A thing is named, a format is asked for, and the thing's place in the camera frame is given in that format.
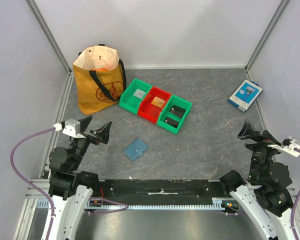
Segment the blue leather card holder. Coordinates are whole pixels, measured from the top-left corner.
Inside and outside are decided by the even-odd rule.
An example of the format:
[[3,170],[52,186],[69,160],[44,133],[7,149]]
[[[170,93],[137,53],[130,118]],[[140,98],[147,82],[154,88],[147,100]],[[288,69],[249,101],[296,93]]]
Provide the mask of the blue leather card holder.
[[138,158],[140,158],[144,154],[144,152],[147,149],[148,149],[148,145],[145,144],[140,138],[137,138],[124,150],[124,154],[132,162],[135,162]]

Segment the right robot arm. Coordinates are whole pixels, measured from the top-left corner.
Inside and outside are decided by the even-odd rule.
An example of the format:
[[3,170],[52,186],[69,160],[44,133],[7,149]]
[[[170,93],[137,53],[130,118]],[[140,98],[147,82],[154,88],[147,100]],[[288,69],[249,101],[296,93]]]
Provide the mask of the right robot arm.
[[252,140],[244,146],[251,150],[247,180],[235,170],[220,177],[219,191],[232,196],[254,223],[264,240],[300,240],[295,225],[295,204],[288,187],[293,183],[288,166],[273,160],[273,156],[287,153],[300,155],[296,140],[279,142],[269,131],[257,131],[246,120],[237,135],[240,140]]

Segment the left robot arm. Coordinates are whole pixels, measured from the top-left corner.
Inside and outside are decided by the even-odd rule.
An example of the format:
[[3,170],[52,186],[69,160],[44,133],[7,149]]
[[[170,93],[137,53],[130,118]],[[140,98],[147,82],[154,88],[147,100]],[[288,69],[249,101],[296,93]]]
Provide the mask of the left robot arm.
[[76,172],[90,145],[107,144],[110,138],[112,122],[108,121],[96,130],[86,133],[93,117],[80,120],[69,119],[54,124],[55,131],[69,136],[68,148],[55,147],[49,154],[48,196],[50,204],[43,238],[47,240],[73,240],[90,197],[100,191],[96,173]]

